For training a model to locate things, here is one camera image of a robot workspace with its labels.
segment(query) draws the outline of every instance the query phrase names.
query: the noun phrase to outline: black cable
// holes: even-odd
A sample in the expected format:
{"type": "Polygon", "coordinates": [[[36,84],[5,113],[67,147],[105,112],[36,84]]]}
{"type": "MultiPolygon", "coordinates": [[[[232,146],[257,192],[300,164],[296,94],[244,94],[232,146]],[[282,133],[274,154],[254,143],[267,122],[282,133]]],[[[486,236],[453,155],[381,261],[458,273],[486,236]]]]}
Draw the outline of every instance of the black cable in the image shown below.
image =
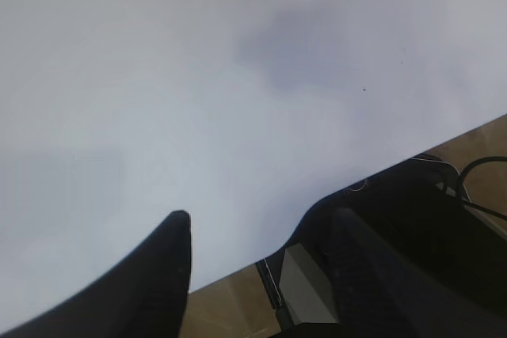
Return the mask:
{"type": "Polygon", "coordinates": [[[479,211],[482,211],[484,213],[487,213],[489,215],[493,215],[494,217],[497,217],[499,219],[503,219],[504,221],[507,221],[507,215],[498,213],[497,211],[493,211],[491,209],[488,209],[487,207],[478,205],[477,203],[468,202],[465,199],[462,199],[462,205],[467,205],[467,206],[473,207],[474,209],[477,209],[479,211]]]}
{"type": "Polygon", "coordinates": [[[487,207],[477,205],[472,202],[468,202],[465,199],[463,199],[463,193],[464,193],[464,182],[465,178],[467,178],[468,174],[472,171],[472,169],[477,168],[478,166],[482,164],[486,164],[487,162],[507,162],[507,157],[504,156],[490,156],[488,158],[480,158],[478,160],[475,160],[468,164],[461,174],[458,177],[458,181],[456,184],[456,198],[458,199],[458,203],[461,207],[464,205],[467,205],[469,207],[473,207],[474,209],[477,209],[479,211],[482,211],[484,213],[487,213],[489,215],[493,215],[496,218],[503,219],[504,221],[507,221],[507,216],[499,213],[497,211],[493,211],[491,209],[488,209],[487,207]]]}

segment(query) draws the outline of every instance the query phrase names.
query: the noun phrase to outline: black object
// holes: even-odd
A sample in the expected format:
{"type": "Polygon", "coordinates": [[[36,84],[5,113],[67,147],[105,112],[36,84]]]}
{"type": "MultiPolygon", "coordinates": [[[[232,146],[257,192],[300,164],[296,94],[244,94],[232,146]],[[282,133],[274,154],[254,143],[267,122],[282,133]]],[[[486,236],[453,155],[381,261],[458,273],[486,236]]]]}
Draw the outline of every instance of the black object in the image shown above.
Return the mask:
{"type": "Polygon", "coordinates": [[[190,268],[190,217],[175,211],[100,279],[1,337],[176,338],[190,268]]]}
{"type": "MultiPolygon", "coordinates": [[[[280,281],[285,247],[301,243],[328,275],[337,292],[341,321],[354,328],[357,336],[419,336],[421,326],[414,325],[417,313],[408,318],[410,309],[400,309],[398,297],[389,291],[390,284],[378,281],[383,258],[401,254],[414,267],[405,272],[406,265],[400,264],[403,261],[392,261],[398,266],[398,275],[403,274],[400,279],[425,287],[427,305],[446,305],[442,313],[451,310],[467,319],[462,324],[466,329],[455,329],[451,322],[445,329],[432,325],[438,336],[474,336],[482,328],[483,336],[507,336],[507,242],[463,208],[463,204],[471,204],[463,188],[464,177],[476,165],[497,159],[472,163],[460,177],[439,158],[419,155],[368,178],[360,191],[344,189],[320,200],[303,217],[288,243],[265,259],[275,283],[280,281]],[[449,193],[459,191],[460,198],[448,194],[448,189],[449,193]],[[352,212],[349,219],[351,215],[357,219],[356,225],[368,228],[352,234],[355,227],[342,228],[345,220],[337,225],[338,211],[344,208],[352,212]],[[363,247],[368,236],[376,245],[388,247],[375,254],[381,256],[375,265],[375,250],[363,247]],[[348,294],[349,288],[356,288],[353,294],[348,294]]],[[[412,288],[404,289],[408,297],[412,288]]],[[[435,320],[428,310],[426,313],[435,320]]]]}

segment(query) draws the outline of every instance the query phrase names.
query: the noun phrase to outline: black curved edge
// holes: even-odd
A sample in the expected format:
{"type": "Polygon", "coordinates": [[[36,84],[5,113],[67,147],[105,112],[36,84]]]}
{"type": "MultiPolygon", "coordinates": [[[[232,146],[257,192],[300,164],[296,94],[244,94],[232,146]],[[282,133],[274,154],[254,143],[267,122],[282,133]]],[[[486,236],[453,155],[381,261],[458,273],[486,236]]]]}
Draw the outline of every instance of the black curved edge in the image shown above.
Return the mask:
{"type": "Polygon", "coordinates": [[[190,217],[174,211],[101,278],[0,337],[177,337],[191,260],[190,217]]]}

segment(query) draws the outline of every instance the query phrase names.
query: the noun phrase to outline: black plastic part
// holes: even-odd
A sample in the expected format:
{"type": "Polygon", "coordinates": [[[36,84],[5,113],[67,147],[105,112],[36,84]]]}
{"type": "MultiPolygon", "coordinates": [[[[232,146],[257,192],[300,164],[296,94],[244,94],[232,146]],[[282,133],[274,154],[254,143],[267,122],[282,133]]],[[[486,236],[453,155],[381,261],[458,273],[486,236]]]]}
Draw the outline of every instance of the black plastic part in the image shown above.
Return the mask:
{"type": "Polygon", "coordinates": [[[190,217],[175,211],[100,279],[1,337],[176,338],[190,266],[190,217]]]}

